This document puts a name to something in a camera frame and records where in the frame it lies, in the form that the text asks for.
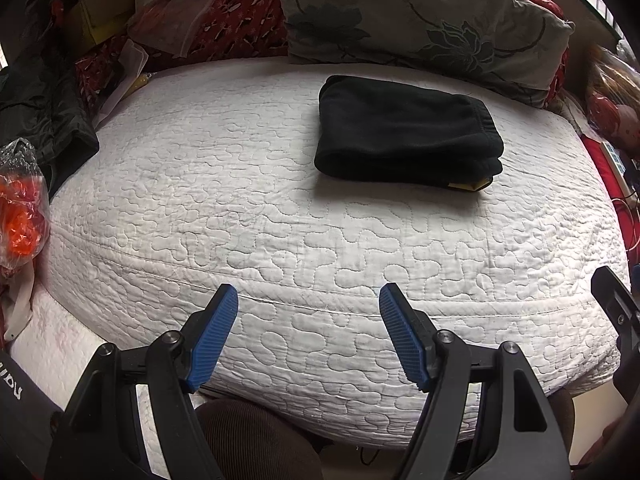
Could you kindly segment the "doll in plastic bag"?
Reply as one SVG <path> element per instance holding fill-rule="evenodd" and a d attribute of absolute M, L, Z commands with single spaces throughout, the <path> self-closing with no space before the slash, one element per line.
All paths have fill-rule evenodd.
<path fill-rule="evenodd" d="M 639 72 L 604 47 L 589 49 L 587 117 L 599 136 L 639 158 Z"/>

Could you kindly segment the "clear plastic bag on blanket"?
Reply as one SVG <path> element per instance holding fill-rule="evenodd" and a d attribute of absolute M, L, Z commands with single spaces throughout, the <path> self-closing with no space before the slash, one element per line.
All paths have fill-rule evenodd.
<path fill-rule="evenodd" d="M 203 14 L 214 0 L 153 0 L 128 22 L 137 44 L 185 58 Z"/>

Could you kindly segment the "bag with orange items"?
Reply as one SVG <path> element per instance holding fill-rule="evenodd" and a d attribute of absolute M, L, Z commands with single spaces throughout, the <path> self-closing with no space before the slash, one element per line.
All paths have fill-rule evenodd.
<path fill-rule="evenodd" d="M 1 273 L 32 262 L 50 233 L 49 191 L 35 149 L 18 138 L 1 149 Z"/>

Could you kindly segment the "black pants yellow patch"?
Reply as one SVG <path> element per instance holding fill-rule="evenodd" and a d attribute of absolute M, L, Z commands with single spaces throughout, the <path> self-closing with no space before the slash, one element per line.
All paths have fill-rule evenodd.
<path fill-rule="evenodd" d="M 319 122 L 314 166 L 335 179 L 476 192 L 502 173 L 502 137 L 472 96 L 333 75 Z"/>

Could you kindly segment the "grey floral pillow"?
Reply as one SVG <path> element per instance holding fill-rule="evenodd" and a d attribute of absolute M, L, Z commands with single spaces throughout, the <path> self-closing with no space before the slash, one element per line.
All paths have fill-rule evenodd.
<path fill-rule="evenodd" d="M 281 0 L 288 53 L 474 81 L 541 108 L 558 93 L 574 32 L 550 0 Z"/>

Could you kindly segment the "red floral blanket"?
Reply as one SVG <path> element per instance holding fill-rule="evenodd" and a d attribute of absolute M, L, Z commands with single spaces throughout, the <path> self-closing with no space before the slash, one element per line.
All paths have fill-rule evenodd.
<path fill-rule="evenodd" d="M 301 63 L 378 63 L 465 79 L 533 107 L 561 88 L 574 26 L 552 0 L 212 0 L 186 55 L 160 50 L 153 4 L 125 35 L 77 63 L 83 92 L 101 91 L 127 39 L 145 69 L 286 55 Z"/>

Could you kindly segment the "brown trousered knee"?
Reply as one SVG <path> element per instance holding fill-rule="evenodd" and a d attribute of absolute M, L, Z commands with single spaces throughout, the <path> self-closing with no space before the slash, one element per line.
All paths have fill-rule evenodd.
<path fill-rule="evenodd" d="M 255 404 L 216 399 L 195 415 L 227 479 L 321 479 L 317 451 L 295 427 Z"/>

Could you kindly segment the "white quilted mattress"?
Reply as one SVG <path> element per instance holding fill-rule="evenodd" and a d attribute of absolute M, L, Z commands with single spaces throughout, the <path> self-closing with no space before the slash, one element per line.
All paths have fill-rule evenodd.
<path fill-rule="evenodd" d="M 10 353 L 65 405 L 104 342 L 144 346 L 216 288 L 239 313 L 205 392 L 264 404 L 365 448 L 402 448 L 424 396 L 378 312 L 396 283 L 470 344 L 512 340 L 545 392 L 596 388 L 620 362 L 590 292 L 628 275 L 613 204 L 559 115 L 434 74 L 343 73 L 483 101 L 503 170 L 477 193 L 319 174 L 318 95 L 333 65 L 280 58 L 157 76 L 99 128 L 99 151 L 50 205 L 32 319 Z"/>

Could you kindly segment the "black jacket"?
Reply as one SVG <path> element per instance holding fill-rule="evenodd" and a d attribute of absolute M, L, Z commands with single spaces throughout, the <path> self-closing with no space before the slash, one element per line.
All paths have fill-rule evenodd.
<path fill-rule="evenodd" d="M 1 143 L 18 138 L 34 147 L 50 196 L 99 151 L 73 70 L 25 52 L 1 71 Z"/>

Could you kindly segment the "yellow cardboard box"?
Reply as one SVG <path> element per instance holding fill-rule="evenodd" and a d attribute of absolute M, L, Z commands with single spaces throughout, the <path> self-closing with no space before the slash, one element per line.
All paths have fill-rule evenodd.
<path fill-rule="evenodd" d="M 118 34 L 134 15 L 134 0 L 80 0 L 65 27 L 80 54 Z"/>

